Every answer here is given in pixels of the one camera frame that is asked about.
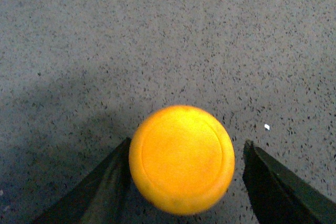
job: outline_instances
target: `orange ball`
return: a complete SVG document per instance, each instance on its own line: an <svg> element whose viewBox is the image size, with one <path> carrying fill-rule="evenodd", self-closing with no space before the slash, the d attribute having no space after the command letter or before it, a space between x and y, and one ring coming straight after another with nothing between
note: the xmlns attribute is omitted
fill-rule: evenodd
<svg viewBox="0 0 336 224"><path fill-rule="evenodd" d="M138 127L129 163L148 201L171 214L191 215L222 198L234 174L235 155L216 118L193 106L174 105Z"/></svg>

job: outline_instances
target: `concrete floor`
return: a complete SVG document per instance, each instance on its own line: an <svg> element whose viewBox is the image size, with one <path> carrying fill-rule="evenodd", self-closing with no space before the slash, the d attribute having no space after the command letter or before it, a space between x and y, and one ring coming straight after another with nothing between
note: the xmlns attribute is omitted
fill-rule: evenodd
<svg viewBox="0 0 336 224"><path fill-rule="evenodd" d="M123 223L257 223L247 138L336 201L335 14L336 0L0 0L0 223L32 220L171 104L223 123L234 180L185 218L132 184Z"/></svg>

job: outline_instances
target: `yellow ball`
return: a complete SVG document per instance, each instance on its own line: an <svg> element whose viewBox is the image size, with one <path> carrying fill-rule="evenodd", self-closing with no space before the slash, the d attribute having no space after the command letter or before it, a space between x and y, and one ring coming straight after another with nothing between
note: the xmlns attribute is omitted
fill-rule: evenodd
<svg viewBox="0 0 336 224"><path fill-rule="evenodd" d="M216 118L193 106L174 105L138 127L129 163L148 201L171 214L191 215L222 198L234 174L235 155Z"/></svg>

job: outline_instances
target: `gray floor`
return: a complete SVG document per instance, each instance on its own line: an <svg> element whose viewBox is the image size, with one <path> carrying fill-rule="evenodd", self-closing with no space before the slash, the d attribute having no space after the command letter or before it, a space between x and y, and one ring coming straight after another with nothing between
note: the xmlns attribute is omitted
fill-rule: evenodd
<svg viewBox="0 0 336 224"><path fill-rule="evenodd" d="M336 0L0 0L0 223L32 220L171 104L223 123L234 180L185 218L132 185L123 223L257 223L247 138L336 201L335 14Z"/></svg>

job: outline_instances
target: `white debris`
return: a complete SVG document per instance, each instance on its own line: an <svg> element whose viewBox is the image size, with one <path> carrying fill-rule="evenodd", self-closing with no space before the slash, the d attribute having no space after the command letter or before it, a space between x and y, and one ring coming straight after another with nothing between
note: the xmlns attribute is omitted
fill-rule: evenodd
<svg viewBox="0 0 336 224"><path fill-rule="evenodd" d="M10 206L5 207L3 211L6 212L9 208Z"/></svg>

